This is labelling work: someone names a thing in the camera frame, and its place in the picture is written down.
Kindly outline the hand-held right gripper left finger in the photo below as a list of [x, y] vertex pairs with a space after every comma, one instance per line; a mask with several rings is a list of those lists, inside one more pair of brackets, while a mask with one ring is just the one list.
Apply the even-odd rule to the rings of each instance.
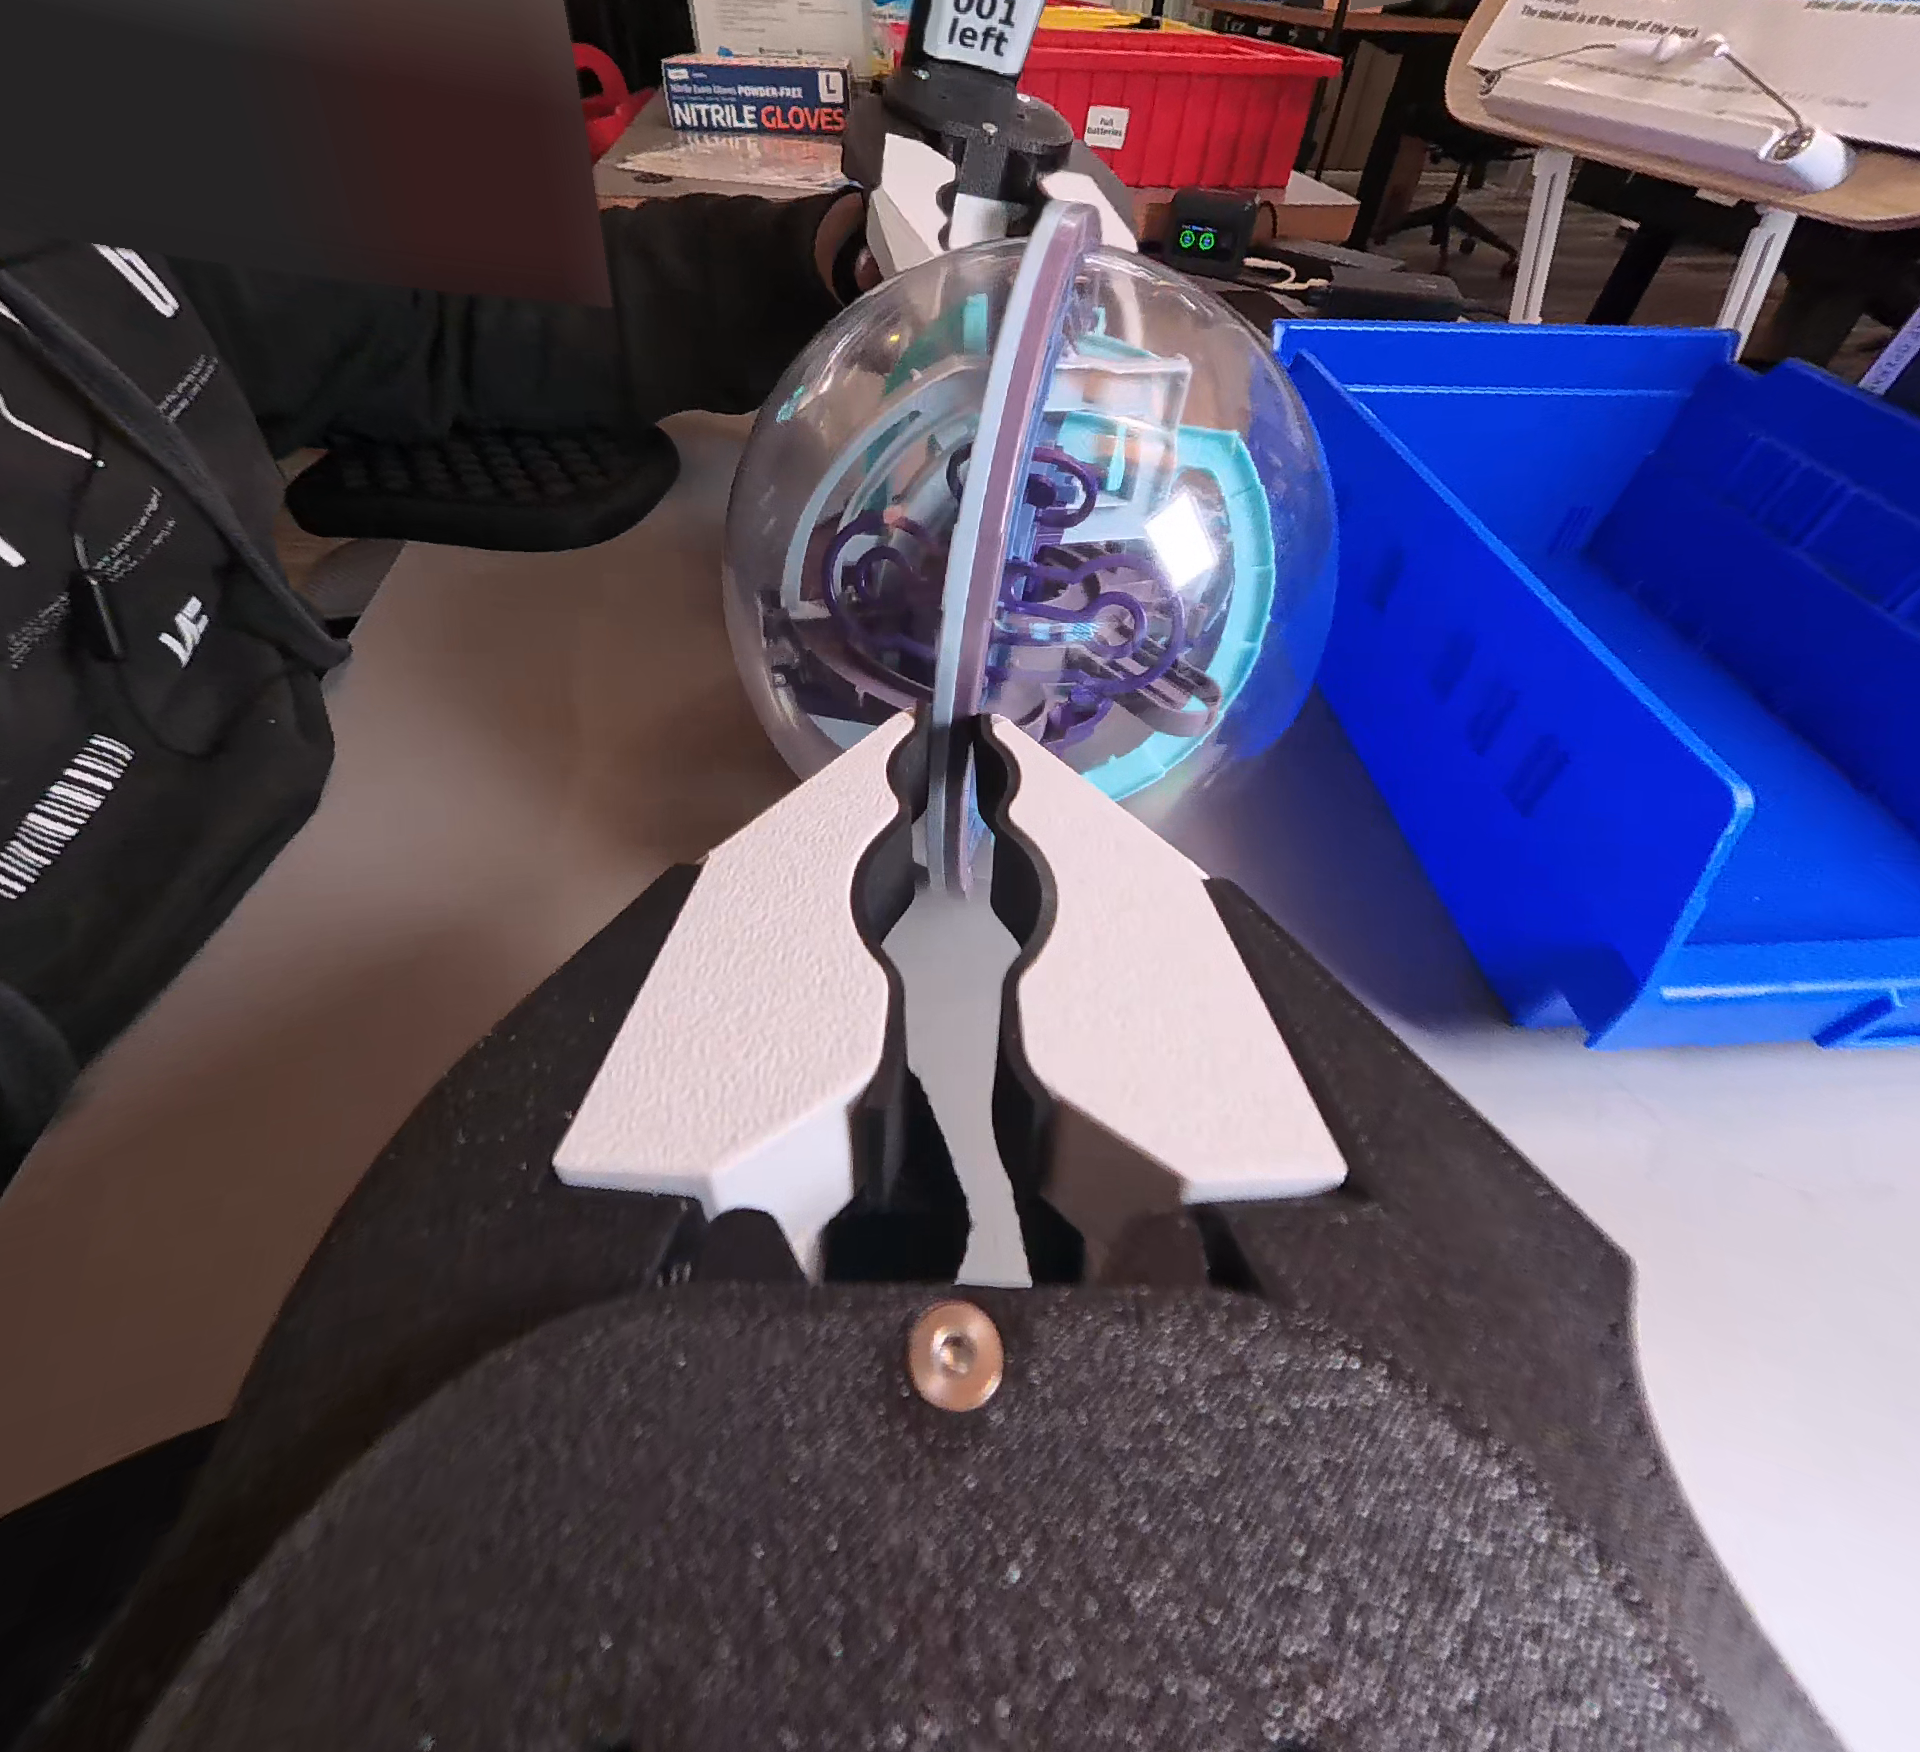
[[902, 819], [891, 764], [912, 733], [896, 714], [706, 852], [551, 1155], [557, 1179], [761, 1212], [823, 1273], [894, 1003], [857, 869]]

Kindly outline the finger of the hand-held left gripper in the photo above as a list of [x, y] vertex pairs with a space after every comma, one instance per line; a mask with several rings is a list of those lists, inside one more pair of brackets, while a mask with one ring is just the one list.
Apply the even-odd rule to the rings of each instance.
[[872, 259], [921, 268], [943, 253], [1020, 239], [1037, 219], [1037, 188], [1020, 179], [1003, 130], [956, 142], [888, 134], [872, 188]]
[[1115, 199], [1113, 188], [1091, 179], [1087, 171], [1063, 164], [1061, 171], [1044, 172], [1044, 199], [1046, 204], [1066, 204], [1091, 213], [1100, 248], [1138, 253], [1138, 232], [1131, 226], [1131, 209], [1123, 189], [1121, 199]]

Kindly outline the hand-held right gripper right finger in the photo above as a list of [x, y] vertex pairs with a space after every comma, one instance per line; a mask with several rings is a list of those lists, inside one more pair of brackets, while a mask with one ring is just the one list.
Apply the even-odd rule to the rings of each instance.
[[1343, 1189], [1214, 882], [997, 714], [975, 797], [1013, 942], [992, 1132], [1029, 1280], [1103, 1273], [1145, 1219]]

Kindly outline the clear plastic maze ball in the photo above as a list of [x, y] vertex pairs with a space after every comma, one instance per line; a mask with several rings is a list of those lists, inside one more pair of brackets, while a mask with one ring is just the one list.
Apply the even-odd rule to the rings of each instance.
[[1273, 340], [1090, 204], [838, 312], [724, 516], [733, 663], [803, 779], [896, 717], [992, 714], [1154, 826], [1285, 733], [1333, 595]]

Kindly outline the person's left forearm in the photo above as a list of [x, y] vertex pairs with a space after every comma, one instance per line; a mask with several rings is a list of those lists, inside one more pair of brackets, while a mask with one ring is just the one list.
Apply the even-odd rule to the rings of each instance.
[[672, 195], [601, 216], [612, 305], [171, 259], [276, 455], [746, 415], [879, 277], [867, 195]]

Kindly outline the black charger with green display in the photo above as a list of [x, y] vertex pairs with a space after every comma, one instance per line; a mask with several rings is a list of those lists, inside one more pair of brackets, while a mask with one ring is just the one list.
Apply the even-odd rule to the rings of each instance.
[[1228, 188], [1178, 188], [1167, 204], [1162, 260], [1191, 276], [1238, 276], [1251, 255], [1266, 204]]

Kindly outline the red plastic bin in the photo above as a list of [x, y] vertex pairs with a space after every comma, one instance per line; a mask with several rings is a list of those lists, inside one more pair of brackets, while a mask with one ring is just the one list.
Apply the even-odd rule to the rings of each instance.
[[1330, 54], [1046, 2], [1020, 90], [1125, 188], [1283, 192]]

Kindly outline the disposable glove box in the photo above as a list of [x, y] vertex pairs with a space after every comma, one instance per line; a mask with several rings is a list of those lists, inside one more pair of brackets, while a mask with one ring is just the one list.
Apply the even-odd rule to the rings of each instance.
[[847, 58], [676, 54], [660, 97], [676, 134], [838, 138], [852, 73]]

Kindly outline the red plastic object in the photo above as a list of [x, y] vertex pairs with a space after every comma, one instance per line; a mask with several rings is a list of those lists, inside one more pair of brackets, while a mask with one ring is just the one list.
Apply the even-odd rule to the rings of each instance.
[[572, 46], [575, 77], [582, 97], [589, 157], [601, 162], [660, 88], [632, 88], [612, 54], [589, 43]]

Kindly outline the wooden background desk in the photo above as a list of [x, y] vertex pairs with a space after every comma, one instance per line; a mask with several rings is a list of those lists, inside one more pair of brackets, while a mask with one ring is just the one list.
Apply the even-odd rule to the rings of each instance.
[[1352, 0], [1290, 4], [1283, 0], [1194, 0], [1194, 19], [1225, 37], [1272, 40], [1322, 51], [1337, 77], [1309, 110], [1312, 175], [1322, 179], [1337, 144], [1357, 157], [1357, 216], [1347, 249], [1393, 235], [1428, 168], [1434, 130], [1448, 134], [1444, 73], [1465, 31], [1460, 16], [1353, 7]]

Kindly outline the blue plastic bin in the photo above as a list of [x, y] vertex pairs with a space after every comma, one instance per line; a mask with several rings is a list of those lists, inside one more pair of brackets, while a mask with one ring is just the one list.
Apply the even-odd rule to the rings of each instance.
[[1320, 690], [1511, 1021], [1915, 1047], [1918, 805], [1588, 555], [1734, 337], [1327, 320], [1276, 356], [1337, 495]]
[[1918, 805], [1918, 418], [1792, 363], [1714, 366], [1588, 549], [1889, 808]]

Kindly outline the instruction sheet on clipboard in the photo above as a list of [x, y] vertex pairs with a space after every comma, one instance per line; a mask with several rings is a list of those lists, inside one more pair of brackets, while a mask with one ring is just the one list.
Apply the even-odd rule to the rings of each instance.
[[1477, 67], [1478, 98], [1559, 138], [1645, 154], [1719, 179], [1817, 195], [1856, 149], [1770, 84], [1727, 37], [1646, 31]]

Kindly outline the person's black printed hoodie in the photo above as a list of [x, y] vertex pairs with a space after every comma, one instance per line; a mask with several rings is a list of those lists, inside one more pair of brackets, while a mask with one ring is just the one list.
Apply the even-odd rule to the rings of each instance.
[[346, 659], [180, 277], [2, 232], [2, 1179], [309, 819]]

